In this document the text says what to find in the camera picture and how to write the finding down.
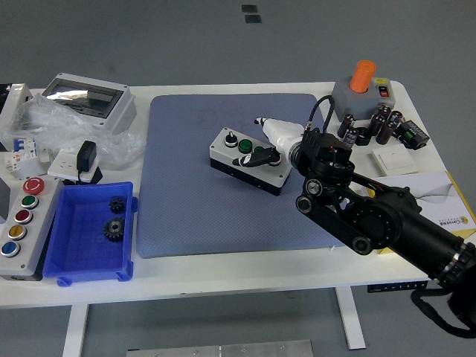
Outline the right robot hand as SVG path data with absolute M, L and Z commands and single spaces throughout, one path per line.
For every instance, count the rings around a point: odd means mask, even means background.
M 296 156 L 304 132 L 303 126 L 274 118 L 256 118 L 254 122 L 262 127 L 269 143 L 281 156 L 296 167 Z

